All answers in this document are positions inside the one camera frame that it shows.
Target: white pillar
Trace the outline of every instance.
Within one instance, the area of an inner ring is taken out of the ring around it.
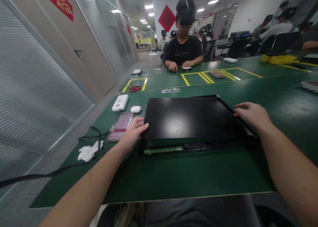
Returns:
[[[157,33],[158,42],[162,38],[161,30],[164,29],[160,25],[160,23],[158,22],[161,14],[162,14],[163,9],[165,8],[166,5],[168,5],[170,10],[173,12],[173,14],[176,15],[176,13],[177,13],[176,6],[177,6],[178,2],[179,2],[179,0],[152,0],[153,10],[154,10],[154,14],[155,14],[155,25],[156,25],[156,33]],[[176,23],[174,23],[173,26],[171,27],[171,29],[169,31],[167,31],[167,35],[169,37],[170,37],[170,32],[172,30],[177,30]]]

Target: hand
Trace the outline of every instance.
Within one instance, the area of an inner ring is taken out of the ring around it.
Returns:
[[[176,72],[178,71],[178,65],[176,62],[171,62],[169,65],[169,70],[171,70],[172,72]]]
[[[195,65],[194,61],[186,61],[183,64],[183,67],[192,67]]]
[[[245,102],[235,105],[234,116],[241,117],[244,121],[256,129],[271,129],[274,125],[265,108],[259,104]]]
[[[149,123],[143,125],[143,117],[135,117],[132,119],[124,135],[118,142],[118,145],[125,151],[129,152],[134,148],[138,141],[140,134],[145,131]]]

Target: red scissors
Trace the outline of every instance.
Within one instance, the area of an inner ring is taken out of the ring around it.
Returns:
[[[132,92],[132,93],[137,92],[138,90],[141,89],[141,87],[139,85],[134,85],[134,86],[129,86],[128,85],[128,87],[129,87],[129,91]]]

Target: yellow tray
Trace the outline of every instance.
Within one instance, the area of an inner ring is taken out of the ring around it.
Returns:
[[[271,64],[291,64],[297,57],[295,56],[272,56],[269,59],[269,63]]]
[[[261,61],[268,62],[271,56],[263,55]]]

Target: floor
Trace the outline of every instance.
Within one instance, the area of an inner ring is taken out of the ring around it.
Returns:
[[[150,68],[150,61],[147,52],[140,52],[138,54],[138,63],[127,71],[122,80],[118,82],[105,95],[105,97],[94,106],[91,113],[74,129],[74,131],[59,147],[55,148],[49,156],[42,160],[40,165],[34,169],[32,173],[49,173],[58,169],[72,149],[76,146],[78,138],[87,132],[89,126],[94,123],[101,112],[109,104],[114,95],[118,92],[119,88],[131,75],[132,71],[134,69]],[[155,64],[155,68],[160,67],[161,63],[158,56],[153,57],[153,63]],[[28,206],[32,203],[37,194],[48,181],[49,178],[44,178],[18,183],[13,191],[8,194],[6,199],[0,203],[0,226],[38,226],[51,209],[29,210]],[[290,212],[285,201],[278,193],[254,194],[252,196],[257,205],[265,205],[275,209],[288,218],[294,225],[298,226],[296,218]]]

